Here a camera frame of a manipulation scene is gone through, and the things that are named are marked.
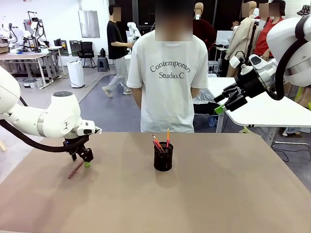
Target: white t-shirt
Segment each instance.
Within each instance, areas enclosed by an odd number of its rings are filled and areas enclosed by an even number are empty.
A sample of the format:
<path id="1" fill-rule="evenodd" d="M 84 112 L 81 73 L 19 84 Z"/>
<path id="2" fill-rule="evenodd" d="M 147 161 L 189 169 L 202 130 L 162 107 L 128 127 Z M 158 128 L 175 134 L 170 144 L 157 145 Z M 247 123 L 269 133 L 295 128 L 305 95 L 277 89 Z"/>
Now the white t-shirt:
<path id="1" fill-rule="evenodd" d="M 190 88 L 207 88 L 207 49 L 202 40 L 164 42 L 155 30 L 135 43 L 127 86 L 142 88 L 142 132 L 192 133 Z"/>

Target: white sneaker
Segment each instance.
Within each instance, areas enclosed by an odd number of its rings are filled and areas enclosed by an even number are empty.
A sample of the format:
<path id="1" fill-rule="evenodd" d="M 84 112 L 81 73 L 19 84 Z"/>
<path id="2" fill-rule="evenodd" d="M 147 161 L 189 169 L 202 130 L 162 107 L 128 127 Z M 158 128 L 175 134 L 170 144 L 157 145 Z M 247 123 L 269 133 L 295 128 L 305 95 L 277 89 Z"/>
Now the white sneaker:
<path id="1" fill-rule="evenodd" d="M 103 87 L 102 87 L 102 90 L 105 92 L 105 94 L 106 94 L 109 98 L 112 98 L 112 97 L 113 97 L 112 91 L 109 89 L 108 86 L 103 86 Z"/>
<path id="2" fill-rule="evenodd" d="M 123 94 L 124 94 L 125 96 L 131 95 L 131 94 L 132 94 L 132 90 L 131 90 L 131 89 L 125 89 L 125 90 L 123 91 Z"/>

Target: office chair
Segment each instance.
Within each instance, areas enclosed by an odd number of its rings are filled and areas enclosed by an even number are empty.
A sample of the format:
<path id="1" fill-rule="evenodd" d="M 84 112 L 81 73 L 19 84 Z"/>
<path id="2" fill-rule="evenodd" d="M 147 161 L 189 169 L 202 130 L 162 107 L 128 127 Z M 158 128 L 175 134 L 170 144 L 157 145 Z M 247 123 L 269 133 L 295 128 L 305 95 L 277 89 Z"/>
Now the office chair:
<path id="1" fill-rule="evenodd" d="M 93 42 L 82 42 L 81 43 L 81 51 L 78 51 L 78 56 L 80 59 L 80 61 L 82 61 L 82 58 L 84 58 L 84 65 L 83 67 L 85 67 L 86 65 L 86 59 L 89 58 L 91 61 L 91 65 L 92 68 L 96 67 L 96 64 L 93 60 L 94 56 L 94 50 L 93 50 Z"/>

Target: hand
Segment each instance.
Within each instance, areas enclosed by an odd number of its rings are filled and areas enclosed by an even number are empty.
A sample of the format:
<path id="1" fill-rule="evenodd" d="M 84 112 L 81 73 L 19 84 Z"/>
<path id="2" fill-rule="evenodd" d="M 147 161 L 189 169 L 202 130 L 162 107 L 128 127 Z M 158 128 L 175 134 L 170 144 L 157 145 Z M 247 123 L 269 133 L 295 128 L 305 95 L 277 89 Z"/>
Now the hand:
<path id="1" fill-rule="evenodd" d="M 127 43 L 126 46 L 131 49 L 133 47 L 133 44 L 132 43 Z"/>
<path id="2" fill-rule="evenodd" d="M 268 61 L 269 56 L 270 56 L 270 50 L 268 49 L 266 52 L 264 52 L 262 58 L 263 60 Z"/>

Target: pen holder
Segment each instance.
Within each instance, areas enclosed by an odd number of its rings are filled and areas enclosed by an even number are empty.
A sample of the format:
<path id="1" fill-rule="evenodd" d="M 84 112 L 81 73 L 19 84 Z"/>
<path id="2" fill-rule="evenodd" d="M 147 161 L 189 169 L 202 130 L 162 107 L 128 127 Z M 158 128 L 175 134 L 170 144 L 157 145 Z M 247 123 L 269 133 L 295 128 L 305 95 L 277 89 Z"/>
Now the pen holder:
<path id="1" fill-rule="evenodd" d="M 162 153 L 155 149 L 155 163 L 154 167 L 158 171 L 169 171 L 172 168 L 172 162 L 173 162 L 173 145 L 169 144 L 169 147 L 166 148 L 166 142 L 160 142 L 161 147 L 164 149 L 164 151 L 168 151 L 167 153 Z"/>

